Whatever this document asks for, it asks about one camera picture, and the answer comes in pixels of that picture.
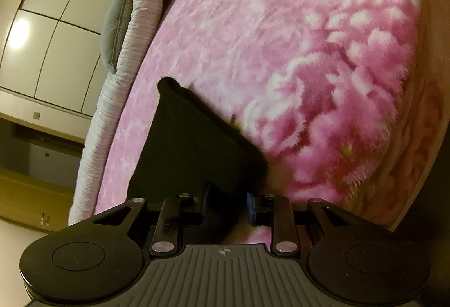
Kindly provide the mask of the pink floral blanket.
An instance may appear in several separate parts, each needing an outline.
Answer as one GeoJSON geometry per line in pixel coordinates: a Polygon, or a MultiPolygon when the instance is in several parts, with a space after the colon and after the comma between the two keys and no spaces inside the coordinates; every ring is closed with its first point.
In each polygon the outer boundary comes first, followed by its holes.
{"type": "MultiPolygon", "coordinates": [[[[262,192],[393,229],[449,123],[449,0],[176,0],[121,113],[96,213],[125,201],[164,77],[263,154],[262,192]]],[[[242,217],[225,242],[269,238],[242,217]]]]}

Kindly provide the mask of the wooden door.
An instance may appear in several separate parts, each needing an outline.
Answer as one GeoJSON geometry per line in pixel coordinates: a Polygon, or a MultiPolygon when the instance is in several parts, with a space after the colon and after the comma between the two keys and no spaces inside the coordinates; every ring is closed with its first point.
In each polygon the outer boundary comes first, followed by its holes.
{"type": "Polygon", "coordinates": [[[72,188],[1,169],[1,217],[49,232],[68,225],[72,188]]]}

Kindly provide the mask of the white ribbed duvet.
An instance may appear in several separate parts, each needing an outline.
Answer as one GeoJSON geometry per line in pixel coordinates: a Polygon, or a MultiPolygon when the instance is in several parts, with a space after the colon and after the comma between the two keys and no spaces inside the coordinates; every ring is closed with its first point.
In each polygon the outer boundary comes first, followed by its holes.
{"type": "Polygon", "coordinates": [[[133,0],[133,11],[120,51],[117,71],[107,71],[78,168],[68,224],[91,217],[112,139],[140,64],[153,39],[163,11],[163,0],[133,0]]]}

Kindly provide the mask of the white wardrobe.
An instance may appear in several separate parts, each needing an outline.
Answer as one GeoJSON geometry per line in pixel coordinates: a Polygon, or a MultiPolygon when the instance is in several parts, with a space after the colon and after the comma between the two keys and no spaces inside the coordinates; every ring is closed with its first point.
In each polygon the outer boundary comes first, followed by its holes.
{"type": "Polygon", "coordinates": [[[1,0],[1,116],[83,143],[107,71],[112,0],[1,0]]]}

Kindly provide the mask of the black garment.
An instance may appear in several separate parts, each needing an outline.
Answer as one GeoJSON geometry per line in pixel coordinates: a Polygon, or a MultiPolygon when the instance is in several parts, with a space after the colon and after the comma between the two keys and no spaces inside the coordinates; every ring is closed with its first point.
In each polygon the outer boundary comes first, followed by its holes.
{"type": "Polygon", "coordinates": [[[159,102],[127,198],[160,204],[189,193],[203,198],[200,241],[225,241],[247,212],[248,194],[266,184],[268,163],[240,132],[173,78],[157,85],[159,102]]]}

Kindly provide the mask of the grey cushion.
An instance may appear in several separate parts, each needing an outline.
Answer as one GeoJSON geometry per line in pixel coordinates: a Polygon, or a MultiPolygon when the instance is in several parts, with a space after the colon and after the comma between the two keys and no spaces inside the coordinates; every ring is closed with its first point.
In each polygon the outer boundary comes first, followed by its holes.
{"type": "Polygon", "coordinates": [[[106,69],[115,74],[123,41],[131,21],[133,0],[112,0],[100,34],[100,56],[106,69]]]}

